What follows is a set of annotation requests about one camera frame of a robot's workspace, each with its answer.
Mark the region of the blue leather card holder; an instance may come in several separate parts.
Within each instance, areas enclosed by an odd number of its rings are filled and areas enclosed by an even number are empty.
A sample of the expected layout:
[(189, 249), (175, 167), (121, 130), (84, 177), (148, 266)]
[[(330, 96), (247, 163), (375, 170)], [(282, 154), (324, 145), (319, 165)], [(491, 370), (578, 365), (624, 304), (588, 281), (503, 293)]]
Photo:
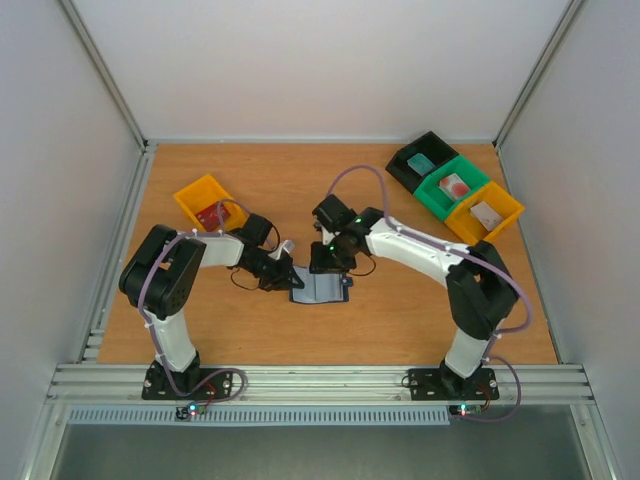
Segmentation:
[(313, 274), (308, 267), (301, 266), (295, 266), (294, 271), (304, 287), (290, 290), (289, 300), (292, 303), (320, 305), (349, 301), (349, 289), (354, 282), (346, 274)]

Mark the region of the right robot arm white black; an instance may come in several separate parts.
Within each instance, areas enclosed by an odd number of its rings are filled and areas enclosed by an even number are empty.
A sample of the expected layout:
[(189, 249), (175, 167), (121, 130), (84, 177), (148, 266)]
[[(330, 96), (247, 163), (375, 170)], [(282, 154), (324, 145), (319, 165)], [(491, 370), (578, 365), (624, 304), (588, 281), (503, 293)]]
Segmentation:
[(519, 299), (495, 247), (485, 241), (468, 246), (441, 240), (373, 207), (358, 213), (333, 194), (312, 215), (322, 239), (311, 244), (311, 272), (349, 272), (363, 254), (407, 266), (446, 289), (456, 333), (436, 384), (448, 399), (473, 389), (490, 340)]

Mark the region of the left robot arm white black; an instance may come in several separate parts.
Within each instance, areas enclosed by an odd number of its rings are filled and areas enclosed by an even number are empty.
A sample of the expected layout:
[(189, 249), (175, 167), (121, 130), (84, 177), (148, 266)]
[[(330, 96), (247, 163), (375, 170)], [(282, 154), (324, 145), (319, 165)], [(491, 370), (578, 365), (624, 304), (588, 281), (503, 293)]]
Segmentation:
[(145, 400), (231, 397), (233, 369), (201, 367), (200, 355), (188, 333), (185, 305), (202, 268), (244, 270), (263, 291), (304, 287), (295, 272), (290, 241), (268, 249), (276, 231), (266, 218), (251, 214), (245, 223), (225, 233), (183, 232), (156, 225), (147, 234), (119, 278), (118, 288), (143, 317), (155, 349), (155, 359), (143, 382)]

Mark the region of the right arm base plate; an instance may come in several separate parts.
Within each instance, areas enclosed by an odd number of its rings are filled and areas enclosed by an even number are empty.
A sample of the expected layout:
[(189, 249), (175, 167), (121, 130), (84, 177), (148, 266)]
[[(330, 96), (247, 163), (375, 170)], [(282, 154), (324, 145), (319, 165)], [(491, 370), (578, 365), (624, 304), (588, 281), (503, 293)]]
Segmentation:
[(411, 368), (401, 385), (409, 389), (413, 401), (480, 401), (498, 400), (500, 393), (493, 369), (478, 368), (469, 378), (462, 379), (438, 368)]

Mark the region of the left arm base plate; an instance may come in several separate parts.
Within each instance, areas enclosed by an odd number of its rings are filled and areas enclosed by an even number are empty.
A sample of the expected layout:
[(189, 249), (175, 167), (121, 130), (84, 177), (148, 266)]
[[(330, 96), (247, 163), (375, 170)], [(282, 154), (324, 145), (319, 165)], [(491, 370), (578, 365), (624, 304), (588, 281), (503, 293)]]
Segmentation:
[(141, 398), (157, 401), (204, 401), (210, 398), (222, 400), (231, 396), (234, 374), (228, 370), (191, 366), (184, 372), (171, 371), (171, 374), (175, 386), (183, 395), (179, 395), (173, 388), (164, 367), (154, 361), (146, 371)]

